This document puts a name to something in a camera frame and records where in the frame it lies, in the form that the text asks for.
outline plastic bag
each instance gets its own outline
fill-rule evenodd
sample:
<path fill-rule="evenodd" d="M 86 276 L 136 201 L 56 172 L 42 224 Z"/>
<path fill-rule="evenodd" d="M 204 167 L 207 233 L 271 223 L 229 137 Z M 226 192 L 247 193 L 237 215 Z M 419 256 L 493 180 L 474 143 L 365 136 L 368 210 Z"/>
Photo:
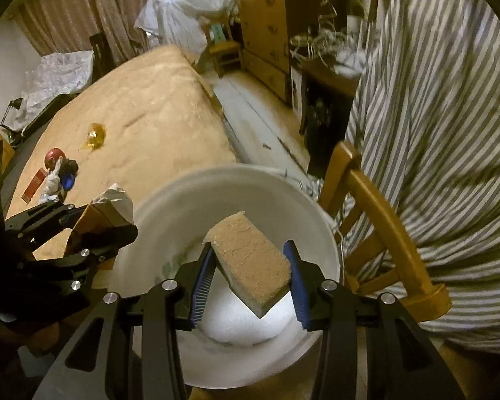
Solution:
<path fill-rule="evenodd" d="M 91 126 L 89 126 L 89 133 L 87 134 L 87 141 L 85 142 L 85 147 L 96 150 L 104 145 L 104 141 L 104 125 L 100 123 L 91 123 Z"/>

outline brown curtain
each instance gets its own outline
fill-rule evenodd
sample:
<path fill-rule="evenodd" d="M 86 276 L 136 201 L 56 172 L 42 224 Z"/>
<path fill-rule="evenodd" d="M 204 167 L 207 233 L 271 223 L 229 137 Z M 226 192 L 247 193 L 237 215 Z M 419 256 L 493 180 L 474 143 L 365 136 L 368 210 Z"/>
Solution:
<path fill-rule="evenodd" d="M 144 46 L 133 24 L 146 1 L 25 0 L 13 17 L 40 55 L 91 49 L 89 36 L 102 32 L 120 64 Z"/>

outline white plastic cover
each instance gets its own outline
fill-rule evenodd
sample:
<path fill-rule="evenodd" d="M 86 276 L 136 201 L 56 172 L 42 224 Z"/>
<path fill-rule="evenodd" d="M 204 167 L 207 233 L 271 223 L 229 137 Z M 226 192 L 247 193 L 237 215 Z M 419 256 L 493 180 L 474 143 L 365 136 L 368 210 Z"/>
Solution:
<path fill-rule="evenodd" d="M 207 41 L 197 19 L 231 9 L 234 0 L 148 0 L 135 20 L 135 28 L 160 37 L 197 56 Z"/>
<path fill-rule="evenodd" d="M 46 105 L 59 94 L 78 93 L 91 83 L 94 53 L 53 53 L 41 58 L 31 72 L 26 72 L 22 89 L 21 108 L 7 116 L 5 124 L 20 131 L 37 117 Z"/>

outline mattress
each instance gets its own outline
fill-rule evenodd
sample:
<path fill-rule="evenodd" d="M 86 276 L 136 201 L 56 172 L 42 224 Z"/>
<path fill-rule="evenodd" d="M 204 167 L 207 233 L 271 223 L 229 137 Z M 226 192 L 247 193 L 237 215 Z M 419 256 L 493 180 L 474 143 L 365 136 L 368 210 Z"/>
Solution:
<path fill-rule="evenodd" d="M 114 69 L 55 115 L 20 176 L 7 217 L 37 204 L 42 187 L 28 205 L 21 196 L 53 147 L 78 163 L 75 185 L 65 200 L 76 206 L 117 183 L 137 208 L 154 190 L 186 173 L 235 163 L 222 120 L 204 87 L 173 45 Z M 94 122 L 106 130 L 105 144 L 97 150 L 85 147 Z M 61 257 L 69 234 L 64 230 L 49 240 L 35 257 Z"/>

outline wooden dresser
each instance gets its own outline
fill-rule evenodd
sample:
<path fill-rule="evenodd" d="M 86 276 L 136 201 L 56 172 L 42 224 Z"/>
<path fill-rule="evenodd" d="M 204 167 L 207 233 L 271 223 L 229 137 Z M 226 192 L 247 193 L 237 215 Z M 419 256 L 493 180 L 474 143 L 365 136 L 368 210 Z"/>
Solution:
<path fill-rule="evenodd" d="M 318 26 L 318 16 L 329 14 L 322 0 L 236 0 L 243 31 L 245 69 L 283 101 L 291 101 L 289 38 Z M 345 25 L 338 17 L 337 28 Z"/>

